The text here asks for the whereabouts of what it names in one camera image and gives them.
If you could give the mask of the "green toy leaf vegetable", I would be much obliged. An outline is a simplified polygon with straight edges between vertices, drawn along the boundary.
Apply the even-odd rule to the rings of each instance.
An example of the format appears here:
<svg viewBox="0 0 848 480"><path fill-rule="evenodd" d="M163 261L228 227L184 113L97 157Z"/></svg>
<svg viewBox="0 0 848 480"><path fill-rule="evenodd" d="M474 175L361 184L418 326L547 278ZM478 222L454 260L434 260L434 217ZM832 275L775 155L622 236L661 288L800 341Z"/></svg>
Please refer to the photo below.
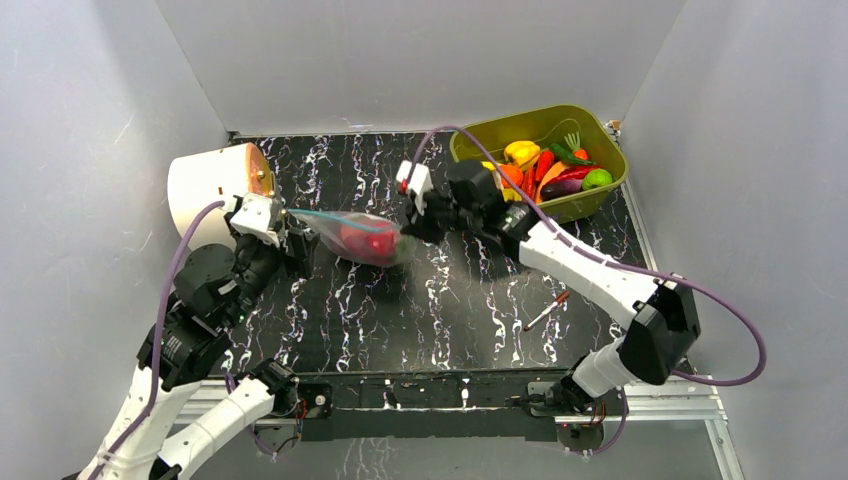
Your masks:
<svg viewBox="0 0 848 480"><path fill-rule="evenodd" d="M411 261L418 245L418 240L410 235L399 235L395 241L394 261L405 263Z"/></svg>

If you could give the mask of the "clear zip top bag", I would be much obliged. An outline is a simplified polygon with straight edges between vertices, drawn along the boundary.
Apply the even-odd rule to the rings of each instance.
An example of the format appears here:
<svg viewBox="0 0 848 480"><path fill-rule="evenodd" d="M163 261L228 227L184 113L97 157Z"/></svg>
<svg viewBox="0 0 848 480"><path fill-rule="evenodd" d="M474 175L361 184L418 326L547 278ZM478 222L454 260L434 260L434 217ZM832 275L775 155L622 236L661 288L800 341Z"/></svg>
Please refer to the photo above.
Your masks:
<svg viewBox="0 0 848 480"><path fill-rule="evenodd" d="M418 245L397 223L377 215L292 208L287 213L318 233L332 253L354 263L393 267L410 261Z"/></svg>

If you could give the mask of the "red toy apple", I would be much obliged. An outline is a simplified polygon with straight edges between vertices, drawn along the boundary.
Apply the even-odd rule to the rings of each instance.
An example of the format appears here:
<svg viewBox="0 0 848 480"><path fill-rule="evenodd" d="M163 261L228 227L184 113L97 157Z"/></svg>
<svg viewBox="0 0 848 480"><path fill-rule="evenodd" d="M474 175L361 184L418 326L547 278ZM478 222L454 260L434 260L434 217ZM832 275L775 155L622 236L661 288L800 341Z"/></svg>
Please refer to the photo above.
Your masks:
<svg viewBox="0 0 848 480"><path fill-rule="evenodd" d="M349 240L356 254L372 264L392 264L398 256L400 234L393 228L357 231Z"/></svg>

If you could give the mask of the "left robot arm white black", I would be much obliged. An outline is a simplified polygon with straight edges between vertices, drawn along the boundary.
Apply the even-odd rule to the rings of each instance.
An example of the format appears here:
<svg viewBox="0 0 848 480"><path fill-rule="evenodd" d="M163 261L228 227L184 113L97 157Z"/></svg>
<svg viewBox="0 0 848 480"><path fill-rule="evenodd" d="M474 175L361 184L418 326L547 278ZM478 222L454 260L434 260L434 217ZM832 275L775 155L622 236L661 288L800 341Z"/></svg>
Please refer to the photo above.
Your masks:
<svg viewBox="0 0 848 480"><path fill-rule="evenodd" d="M236 245L191 252L165 286L162 318L137 355L126 399L95 457L77 479L189 479L240 432L266 415L301 406L299 379L267 359L216 405L179 432L184 405L231 346L230 331L257 306L279 272L307 278L318 235L291 228L281 247L237 235Z"/></svg>

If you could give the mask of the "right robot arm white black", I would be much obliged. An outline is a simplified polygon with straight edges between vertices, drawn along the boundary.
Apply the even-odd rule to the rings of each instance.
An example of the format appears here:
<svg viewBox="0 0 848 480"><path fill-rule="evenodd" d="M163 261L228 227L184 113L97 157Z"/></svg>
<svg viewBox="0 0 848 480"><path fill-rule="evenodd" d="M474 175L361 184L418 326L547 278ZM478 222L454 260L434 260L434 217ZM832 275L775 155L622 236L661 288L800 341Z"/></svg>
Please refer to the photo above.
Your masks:
<svg viewBox="0 0 848 480"><path fill-rule="evenodd" d="M398 191L406 196L403 232L437 244L449 231L468 232L525 267L539 270L604 310L624 331L581 357L556 382L536 381L509 400L533 416L587 414L613 389L641 381L663 385L700 335L690 288L628 271L524 201L507 201L501 181L475 161L454 164L449 191L429 169L402 162Z"/></svg>

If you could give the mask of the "orange toy tangerine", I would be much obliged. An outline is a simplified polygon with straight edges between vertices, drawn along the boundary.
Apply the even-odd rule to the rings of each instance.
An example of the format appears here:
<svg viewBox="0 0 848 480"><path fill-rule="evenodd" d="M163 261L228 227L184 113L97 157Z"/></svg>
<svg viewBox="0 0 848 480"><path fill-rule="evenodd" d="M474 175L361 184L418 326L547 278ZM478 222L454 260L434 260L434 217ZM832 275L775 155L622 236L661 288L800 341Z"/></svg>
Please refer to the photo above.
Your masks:
<svg viewBox="0 0 848 480"><path fill-rule="evenodd" d="M500 164L500 168L504 172L501 182L505 189L511 189L512 185L522 186L524 173L520 167L510 164Z"/></svg>

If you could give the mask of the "yellow toy bell pepper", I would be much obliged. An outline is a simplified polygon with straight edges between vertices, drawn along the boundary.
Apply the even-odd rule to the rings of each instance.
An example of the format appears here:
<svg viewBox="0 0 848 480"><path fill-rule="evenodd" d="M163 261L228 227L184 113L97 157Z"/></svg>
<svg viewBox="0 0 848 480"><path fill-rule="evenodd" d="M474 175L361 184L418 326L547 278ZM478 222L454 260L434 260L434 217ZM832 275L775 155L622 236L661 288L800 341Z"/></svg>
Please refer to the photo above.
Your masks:
<svg viewBox="0 0 848 480"><path fill-rule="evenodd" d="M527 171L532 167L541 154L541 147L533 141L519 140L508 144L503 151L507 164Z"/></svg>

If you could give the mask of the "dark purple toy eggplant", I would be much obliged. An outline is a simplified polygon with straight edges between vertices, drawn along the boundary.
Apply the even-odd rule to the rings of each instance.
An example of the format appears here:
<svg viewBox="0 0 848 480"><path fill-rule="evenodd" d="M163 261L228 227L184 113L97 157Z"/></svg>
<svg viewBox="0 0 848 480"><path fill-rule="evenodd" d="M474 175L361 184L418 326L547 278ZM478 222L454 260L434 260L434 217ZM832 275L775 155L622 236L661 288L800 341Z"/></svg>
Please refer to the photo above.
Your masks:
<svg viewBox="0 0 848 480"><path fill-rule="evenodd" d="M543 202L547 202L574 195L583 191L582 186L582 179L554 179L541 187L539 198Z"/></svg>

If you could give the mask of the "white cylindrical appliance orange lid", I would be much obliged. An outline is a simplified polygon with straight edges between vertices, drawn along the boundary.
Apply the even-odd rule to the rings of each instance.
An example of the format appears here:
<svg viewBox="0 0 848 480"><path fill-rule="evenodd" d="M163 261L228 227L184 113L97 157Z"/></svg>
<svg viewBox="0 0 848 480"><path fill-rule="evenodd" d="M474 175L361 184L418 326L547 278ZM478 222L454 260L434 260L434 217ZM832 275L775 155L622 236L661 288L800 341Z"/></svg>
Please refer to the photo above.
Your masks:
<svg viewBox="0 0 848 480"><path fill-rule="evenodd" d="M184 236L197 213L216 201L256 193L270 196L277 179L262 151L252 143L174 159L166 182L171 218Z"/></svg>

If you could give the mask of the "olive green plastic bin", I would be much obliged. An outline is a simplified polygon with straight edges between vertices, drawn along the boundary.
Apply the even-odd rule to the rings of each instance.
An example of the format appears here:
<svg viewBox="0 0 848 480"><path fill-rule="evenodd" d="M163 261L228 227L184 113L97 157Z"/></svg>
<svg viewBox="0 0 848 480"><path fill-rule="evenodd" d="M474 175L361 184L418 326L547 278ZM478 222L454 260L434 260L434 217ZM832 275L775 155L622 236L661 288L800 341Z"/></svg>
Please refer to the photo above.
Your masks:
<svg viewBox="0 0 848 480"><path fill-rule="evenodd" d="M620 186L629 174L629 164L623 152L601 121L589 110L576 105L555 105L513 114L494 120L483 121L466 127L482 144L477 147L462 133L455 133L450 140L450 152L456 161L478 160L494 172L490 154L500 164L504 160L504 148L514 141L529 140L542 149L536 163L523 171L521 187L512 185L503 188L506 200L517 200L521 192L526 193L550 217L560 223L580 220L595 214L608 195ZM564 136L579 131L583 148L591 164L580 164L565 143ZM543 202L539 191L543 185L554 180L564 170L575 166L598 166L610 172L614 182L608 186Z"/></svg>

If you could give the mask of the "red toy chili pepper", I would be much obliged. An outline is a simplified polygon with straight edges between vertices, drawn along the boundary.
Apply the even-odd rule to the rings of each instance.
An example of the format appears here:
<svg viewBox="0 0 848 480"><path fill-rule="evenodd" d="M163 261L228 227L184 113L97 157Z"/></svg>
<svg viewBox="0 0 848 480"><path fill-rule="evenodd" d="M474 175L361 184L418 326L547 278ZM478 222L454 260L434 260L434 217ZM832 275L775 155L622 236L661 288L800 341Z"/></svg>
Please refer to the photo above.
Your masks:
<svg viewBox="0 0 848 480"><path fill-rule="evenodd" d="M598 166L575 166L564 170L555 180L583 180L590 172L598 170Z"/></svg>

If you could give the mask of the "orange toy carrot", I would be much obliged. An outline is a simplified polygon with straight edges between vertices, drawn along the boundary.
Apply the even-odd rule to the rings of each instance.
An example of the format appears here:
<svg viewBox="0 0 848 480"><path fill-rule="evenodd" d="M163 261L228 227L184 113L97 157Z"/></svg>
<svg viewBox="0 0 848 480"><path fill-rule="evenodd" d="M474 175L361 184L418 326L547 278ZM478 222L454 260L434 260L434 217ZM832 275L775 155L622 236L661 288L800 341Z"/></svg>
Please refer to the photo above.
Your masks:
<svg viewBox="0 0 848 480"><path fill-rule="evenodd" d="M580 164L591 164L587 151L582 146L581 134L579 131L574 131L566 134L564 140L575 159Z"/></svg>

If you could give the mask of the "red white marker pen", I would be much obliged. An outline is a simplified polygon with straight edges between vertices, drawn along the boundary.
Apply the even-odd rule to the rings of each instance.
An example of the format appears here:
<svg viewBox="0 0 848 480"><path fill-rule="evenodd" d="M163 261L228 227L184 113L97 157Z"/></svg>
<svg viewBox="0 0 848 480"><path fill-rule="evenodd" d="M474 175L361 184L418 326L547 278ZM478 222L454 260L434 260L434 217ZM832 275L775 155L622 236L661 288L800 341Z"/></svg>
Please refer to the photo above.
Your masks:
<svg viewBox="0 0 848 480"><path fill-rule="evenodd" d="M542 320L548 318L557 308L562 307L568 298L570 297L570 291L564 291L559 294L550 304L544 307L544 309L536 315L532 320L530 320L526 325L523 326L522 331L528 332L532 330L536 325L538 325Z"/></svg>

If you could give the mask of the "lime green toy fruit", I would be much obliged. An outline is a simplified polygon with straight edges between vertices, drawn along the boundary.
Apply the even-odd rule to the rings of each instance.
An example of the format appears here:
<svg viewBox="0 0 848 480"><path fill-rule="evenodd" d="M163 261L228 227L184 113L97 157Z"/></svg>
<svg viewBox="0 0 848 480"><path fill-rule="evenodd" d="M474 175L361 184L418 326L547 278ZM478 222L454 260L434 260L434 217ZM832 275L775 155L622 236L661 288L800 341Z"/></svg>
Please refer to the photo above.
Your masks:
<svg viewBox="0 0 848 480"><path fill-rule="evenodd" d="M614 182L614 178L610 172L605 169L597 168L589 171L582 180L582 190L589 191L600 187L608 186Z"/></svg>

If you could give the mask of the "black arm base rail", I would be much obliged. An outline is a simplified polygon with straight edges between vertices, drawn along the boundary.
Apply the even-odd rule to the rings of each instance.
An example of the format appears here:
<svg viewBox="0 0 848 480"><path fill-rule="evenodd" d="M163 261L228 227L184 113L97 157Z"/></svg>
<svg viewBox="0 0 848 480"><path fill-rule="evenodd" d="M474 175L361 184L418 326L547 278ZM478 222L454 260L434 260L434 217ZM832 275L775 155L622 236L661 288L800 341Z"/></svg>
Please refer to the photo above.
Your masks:
<svg viewBox="0 0 848 480"><path fill-rule="evenodd" d="M561 388L562 368L302 373L310 442L359 438L518 437L553 442L617 420L616 391L586 402Z"/></svg>

